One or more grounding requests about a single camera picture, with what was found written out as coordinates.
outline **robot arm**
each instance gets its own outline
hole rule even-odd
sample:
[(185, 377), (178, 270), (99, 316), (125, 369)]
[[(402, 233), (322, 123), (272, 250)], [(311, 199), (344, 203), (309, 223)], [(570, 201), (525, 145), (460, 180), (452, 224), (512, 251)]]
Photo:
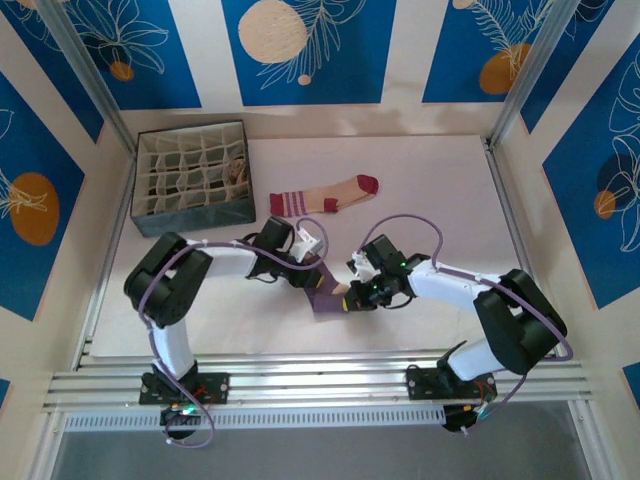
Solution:
[[(302, 241), (284, 249), (292, 232), (290, 224), (271, 217), (261, 232), (235, 241), (238, 245), (259, 250), (215, 246), (193, 250), (173, 265), (171, 274), (160, 278), (144, 310), (151, 319), (157, 359), (152, 365), (153, 373), (143, 376), (140, 403), (172, 405), (175, 402), (175, 406), (163, 412), (161, 424), (165, 420), (171, 421), (171, 415), (181, 415), (179, 402), (184, 401), (184, 392), (178, 391), (175, 382), (163, 371), (175, 377), (180, 390), (186, 389), (184, 391), (193, 393), (194, 398), (204, 391), (204, 396), (198, 397), (202, 403), (226, 402), (224, 392), (228, 375), (198, 373), (184, 321), (206, 278), (228, 275), (255, 278), (269, 274), (273, 278), (285, 278), (295, 288), (315, 288), (320, 284), (322, 274), (317, 268), (300, 270), (296, 267), (304, 265), (307, 255), (316, 254), (322, 248), (322, 242), (299, 230)], [(189, 241), (179, 235), (165, 234), (134, 269), (125, 282), (125, 293), (136, 310), (165, 265), (188, 244)], [(434, 298), (478, 315), (485, 338), (453, 347), (438, 361), (436, 368), (407, 368), (411, 399), (490, 401), (478, 383), (493, 384), (491, 373), (502, 369), (525, 375), (557, 345), (559, 335), (567, 333), (562, 319), (533, 280), (521, 270), (512, 270), (503, 276), (482, 275), (434, 263), (423, 254), (407, 259), (384, 235), (364, 245), (362, 254), (355, 255), (348, 265), (359, 280), (351, 282), (344, 296), (343, 309), (346, 311), (387, 308), (395, 295), (403, 293), (409, 301), (416, 297)], [(519, 310), (519, 302), (514, 299), (526, 301), (531, 308)], [(550, 323), (556, 333), (544, 323)], [(226, 377), (220, 380), (216, 375)], [(155, 393), (145, 396), (145, 390)], [(473, 424), (477, 413), (455, 418), (462, 423), (454, 422), (451, 428), (459, 429)]]
[(522, 270), (486, 275), (434, 264), (426, 255), (407, 259), (385, 235), (363, 246), (362, 252), (363, 257), (348, 265), (368, 280), (351, 283), (345, 296), (349, 311), (387, 307), (396, 294), (404, 293), (410, 300), (434, 298), (478, 315), (486, 338), (454, 347), (438, 365), (447, 388), (502, 369), (525, 375), (558, 344), (529, 310), (518, 311), (521, 305), (512, 296), (524, 299), (566, 336), (564, 322)]
[[(268, 252), (288, 264), (303, 265), (304, 257), (317, 253), (322, 242), (300, 229), (298, 233), (302, 241), (294, 244), (289, 251), (282, 251), (292, 233), (293, 227), (289, 223), (272, 217), (261, 232), (235, 242)], [(156, 242), (125, 282), (125, 294), (136, 310), (162, 267), (177, 252), (195, 243), (174, 233), (167, 233)], [(189, 347), (184, 317), (203, 281), (209, 277), (257, 278), (263, 274), (273, 278), (283, 277), (295, 288), (315, 287), (322, 278), (317, 269), (289, 269), (265, 255), (241, 248), (208, 247), (193, 250), (181, 258), (172, 274), (160, 280), (145, 305), (145, 314), (152, 320), (152, 335), (159, 357), (154, 360), (154, 376), (175, 390), (160, 368), (161, 361), (184, 387), (195, 391), (199, 387), (197, 363)]]

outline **white mat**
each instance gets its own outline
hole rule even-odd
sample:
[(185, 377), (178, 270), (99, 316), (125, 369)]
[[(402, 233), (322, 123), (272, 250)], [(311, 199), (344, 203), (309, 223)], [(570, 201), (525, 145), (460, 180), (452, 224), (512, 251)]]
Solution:
[[(373, 200), (337, 214), (314, 215), (329, 233), (327, 264), (339, 280), (352, 278), (344, 262), (370, 226), (394, 213), (417, 213), (442, 228), (442, 262), (495, 273), (517, 267), (479, 137), (254, 140), (249, 142), (249, 155), (258, 222), (185, 237), (218, 241), (243, 237), (260, 230), (269, 217), (269, 193), (330, 185), (364, 173), (380, 181)], [(415, 220), (393, 220), (378, 233), (386, 233), (407, 257), (416, 252), (431, 254), (436, 245), (430, 227)], [(122, 289), (154, 242), (144, 239), (127, 219), (92, 355), (150, 353), (145, 329)], [(284, 280), (265, 285), (245, 279), (209, 279), (187, 322), (192, 349), (198, 354), (448, 348), (482, 332), (474, 315), (423, 299), (398, 311), (314, 315), (305, 294)]]

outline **sock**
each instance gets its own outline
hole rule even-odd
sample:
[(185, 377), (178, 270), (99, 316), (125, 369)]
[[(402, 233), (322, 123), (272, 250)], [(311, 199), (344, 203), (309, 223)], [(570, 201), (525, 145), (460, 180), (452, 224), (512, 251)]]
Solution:
[[(313, 256), (307, 261), (314, 263), (318, 261), (317, 256)], [(315, 313), (346, 313), (343, 307), (344, 294), (349, 287), (339, 283), (329, 271), (324, 263), (318, 265), (318, 271), (322, 274), (322, 281), (315, 288), (305, 288), (311, 309)]]
[(271, 213), (279, 217), (295, 217), (308, 213), (336, 213), (343, 208), (372, 199), (378, 193), (378, 179), (357, 175), (328, 187), (298, 192), (272, 193)]

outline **pink and white sock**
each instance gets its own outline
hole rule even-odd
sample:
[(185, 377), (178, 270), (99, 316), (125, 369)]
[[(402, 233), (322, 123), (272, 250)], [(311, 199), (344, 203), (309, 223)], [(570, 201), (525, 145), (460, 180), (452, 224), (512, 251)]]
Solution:
[(279, 217), (299, 217), (309, 213), (336, 213), (364, 202), (378, 193), (378, 179), (357, 175), (328, 187), (270, 194), (271, 213)]

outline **grid compartment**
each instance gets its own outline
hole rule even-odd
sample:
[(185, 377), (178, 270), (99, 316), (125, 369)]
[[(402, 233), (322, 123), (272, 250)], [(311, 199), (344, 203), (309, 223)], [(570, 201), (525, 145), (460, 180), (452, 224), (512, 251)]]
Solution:
[(140, 134), (131, 216), (145, 236), (255, 221), (242, 122)]

